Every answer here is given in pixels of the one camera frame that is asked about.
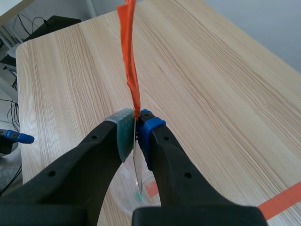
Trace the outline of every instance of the wood grain surface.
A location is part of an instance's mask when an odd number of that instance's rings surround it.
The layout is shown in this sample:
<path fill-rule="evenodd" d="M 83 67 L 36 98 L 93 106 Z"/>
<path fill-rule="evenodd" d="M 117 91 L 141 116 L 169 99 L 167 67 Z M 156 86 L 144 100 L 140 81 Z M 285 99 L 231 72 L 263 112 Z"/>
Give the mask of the wood grain surface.
<path fill-rule="evenodd" d="M 136 6 L 142 108 L 166 120 L 187 155 L 231 201 L 259 205 L 301 181 L 301 77 L 201 0 Z M 17 49 L 24 182 L 131 107 L 117 13 Z M 269 220 L 298 225 L 301 205 Z M 107 193 L 100 225 L 130 225 Z"/>

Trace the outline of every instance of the gray floor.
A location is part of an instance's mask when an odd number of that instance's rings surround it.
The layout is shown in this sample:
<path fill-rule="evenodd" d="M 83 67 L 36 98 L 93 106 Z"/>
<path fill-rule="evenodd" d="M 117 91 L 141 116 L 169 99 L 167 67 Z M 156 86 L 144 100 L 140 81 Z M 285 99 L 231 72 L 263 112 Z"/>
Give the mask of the gray floor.
<path fill-rule="evenodd" d="M 301 0 L 204 0 L 301 73 Z"/>

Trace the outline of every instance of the clear plastic cup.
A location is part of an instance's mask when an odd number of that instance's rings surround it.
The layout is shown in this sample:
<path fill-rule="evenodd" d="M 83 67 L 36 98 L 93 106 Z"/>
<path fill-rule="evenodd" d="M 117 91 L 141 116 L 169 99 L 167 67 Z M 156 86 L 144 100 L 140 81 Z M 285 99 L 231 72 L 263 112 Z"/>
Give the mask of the clear plastic cup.
<path fill-rule="evenodd" d="M 133 152 L 121 164 L 110 184 L 110 192 L 119 208 L 132 215 L 139 207 L 160 206 L 160 196 L 155 177 L 147 169 L 143 158 L 142 193 L 140 194 L 135 173 Z"/>

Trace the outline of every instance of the green clamp pad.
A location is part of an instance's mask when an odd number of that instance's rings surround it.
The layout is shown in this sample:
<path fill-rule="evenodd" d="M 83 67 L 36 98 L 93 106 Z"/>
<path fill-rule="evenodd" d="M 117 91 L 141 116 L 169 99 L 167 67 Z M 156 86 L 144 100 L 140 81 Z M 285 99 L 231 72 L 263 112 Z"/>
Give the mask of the green clamp pad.
<path fill-rule="evenodd" d="M 134 115 L 133 110 L 125 108 L 106 119 L 117 125 L 117 147 L 119 157 L 125 162 L 134 144 Z"/>

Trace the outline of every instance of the orange object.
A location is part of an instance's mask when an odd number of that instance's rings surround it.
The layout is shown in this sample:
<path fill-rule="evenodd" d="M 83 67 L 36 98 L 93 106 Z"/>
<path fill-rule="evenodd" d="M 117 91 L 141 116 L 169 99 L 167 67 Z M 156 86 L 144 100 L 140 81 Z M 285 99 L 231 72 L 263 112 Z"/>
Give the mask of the orange object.
<path fill-rule="evenodd" d="M 133 54 L 132 33 L 135 10 L 135 0 L 125 0 L 124 5 L 117 6 L 117 13 L 120 21 L 120 39 L 123 55 L 123 62 L 127 74 L 127 85 L 130 88 L 133 105 L 134 118 L 140 114 L 140 93 L 137 72 Z"/>
<path fill-rule="evenodd" d="M 299 201 L 301 201 L 301 182 L 267 200 L 259 205 L 258 208 L 261 210 L 264 218 L 269 220 Z"/>
<path fill-rule="evenodd" d="M 148 185 L 146 185 L 145 189 L 150 198 L 152 198 L 153 196 L 155 196 L 156 194 L 159 193 L 157 183 L 155 180 L 153 182 L 149 183 Z"/>

